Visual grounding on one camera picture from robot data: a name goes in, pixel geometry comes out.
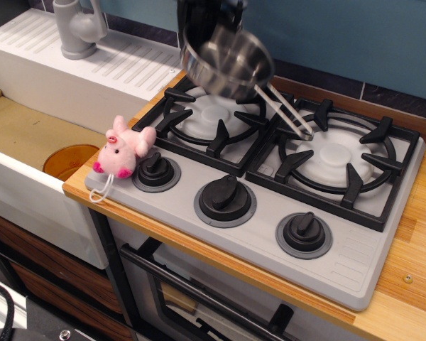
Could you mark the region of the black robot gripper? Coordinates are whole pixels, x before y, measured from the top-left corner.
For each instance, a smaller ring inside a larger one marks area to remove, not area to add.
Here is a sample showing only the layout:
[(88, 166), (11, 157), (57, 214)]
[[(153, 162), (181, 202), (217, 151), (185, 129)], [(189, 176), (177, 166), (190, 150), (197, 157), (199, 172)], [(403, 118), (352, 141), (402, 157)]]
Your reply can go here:
[(204, 28), (218, 23), (232, 31), (242, 29), (243, 12), (248, 1), (187, 0), (177, 1), (177, 24), (180, 46), (198, 48), (204, 41)]

